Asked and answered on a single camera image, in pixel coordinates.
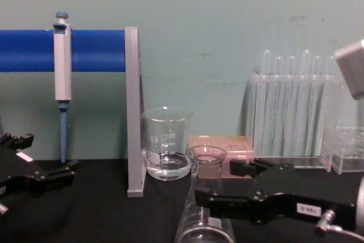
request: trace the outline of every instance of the clear liquid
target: clear liquid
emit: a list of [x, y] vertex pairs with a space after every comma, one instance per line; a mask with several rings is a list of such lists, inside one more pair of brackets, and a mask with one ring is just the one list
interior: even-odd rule
[[160, 180], [176, 180], [183, 178], [191, 169], [191, 160], [180, 153], [161, 154], [160, 164], [154, 164], [150, 160], [147, 161], [148, 173], [156, 179]]

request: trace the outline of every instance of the cable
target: cable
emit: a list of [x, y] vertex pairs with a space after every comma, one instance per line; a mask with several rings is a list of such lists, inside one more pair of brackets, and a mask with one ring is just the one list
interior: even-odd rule
[[340, 226], [332, 225], [332, 226], [329, 227], [327, 232], [343, 234], [345, 236], [350, 236], [352, 238], [355, 238], [355, 239], [359, 240], [360, 242], [364, 242], [364, 237], [363, 236], [361, 236], [360, 234], [348, 231], [348, 230], [343, 230]]

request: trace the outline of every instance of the glass beaker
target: glass beaker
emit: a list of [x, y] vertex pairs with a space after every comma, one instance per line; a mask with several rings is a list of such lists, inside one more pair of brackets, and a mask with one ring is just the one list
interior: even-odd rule
[[221, 188], [222, 162], [226, 152], [214, 146], [195, 146], [187, 151], [192, 161], [191, 187], [177, 229], [175, 243], [234, 243], [230, 219], [210, 217], [209, 208], [195, 202], [195, 187], [203, 186], [213, 192]]
[[189, 120], [192, 112], [183, 108], [155, 108], [145, 111], [147, 171], [156, 179], [175, 180], [186, 176], [191, 161], [186, 156]]

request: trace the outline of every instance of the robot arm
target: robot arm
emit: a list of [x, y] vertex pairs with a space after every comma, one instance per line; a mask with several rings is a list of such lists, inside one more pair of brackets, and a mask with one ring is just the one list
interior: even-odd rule
[[[32, 145], [34, 136], [0, 137], [0, 199], [13, 193], [41, 195], [47, 191], [70, 186], [76, 174], [78, 161], [46, 171], [21, 150]], [[0, 204], [0, 213], [7, 208]]]
[[249, 219], [255, 224], [289, 217], [316, 223], [319, 234], [332, 224], [348, 231], [362, 228], [364, 219], [357, 221], [358, 212], [364, 209], [357, 208], [360, 180], [353, 184], [344, 176], [300, 173], [290, 164], [260, 159], [248, 164], [232, 160], [230, 169], [233, 175], [253, 177], [245, 193], [224, 195], [208, 188], [195, 189], [197, 205], [209, 208], [213, 217]]

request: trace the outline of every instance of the glass rim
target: glass rim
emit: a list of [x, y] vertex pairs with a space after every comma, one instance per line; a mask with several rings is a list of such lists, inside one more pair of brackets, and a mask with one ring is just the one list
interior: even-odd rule
[[[161, 120], [161, 119], [157, 119], [157, 118], [151, 118], [148, 117], [148, 114], [155, 112], [155, 111], [160, 111], [160, 110], [178, 110], [182, 113], [185, 113], [186, 115], [183, 115], [183, 118], [178, 118], [178, 119], [170, 119], [170, 120]], [[193, 116], [193, 112], [190, 110], [187, 110], [185, 108], [181, 108], [181, 107], [177, 107], [177, 106], [161, 106], [159, 108], [152, 108], [152, 109], [148, 109], [145, 110], [141, 115], [142, 118], [145, 118], [147, 120], [150, 121], [154, 121], [154, 122], [182, 122], [182, 121], [186, 121], [188, 119], [190, 119]]]
[[[209, 159], [209, 160], [206, 160], [206, 159], [199, 159], [198, 157], [199, 156], [203, 156], [203, 154], [199, 154], [197, 155], [196, 153], [193, 152], [193, 149], [196, 149], [196, 148], [201, 148], [201, 147], [210, 147], [210, 148], [214, 148], [214, 149], [217, 149], [220, 151], [219, 155], [216, 155], [216, 159]], [[199, 162], [205, 162], [205, 163], [217, 163], [217, 162], [222, 162], [225, 158], [226, 158], [226, 155], [227, 155], [227, 152], [222, 149], [221, 147], [217, 147], [217, 146], [213, 146], [213, 145], [196, 145], [196, 146], [192, 146], [191, 148], [188, 149], [188, 153], [191, 153], [192, 156], [190, 156], [191, 159], [193, 160], [197, 160]]]
[[193, 232], [200, 231], [200, 230], [208, 230], [210, 232], [216, 232], [216, 233], [220, 234], [220, 236], [225, 237], [225, 239], [227, 239], [229, 242], [234, 243], [234, 240], [231, 238], [231, 236], [226, 231], [224, 231], [223, 229], [218, 229], [209, 224], [207, 224], [207, 225], [204, 224], [201, 226], [193, 226], [191, 228], [188, 228], [187, 230], [183, 231], [183, 233], [180, 235], [180, 239], [187, 236], [189, 233], [193, 233]]

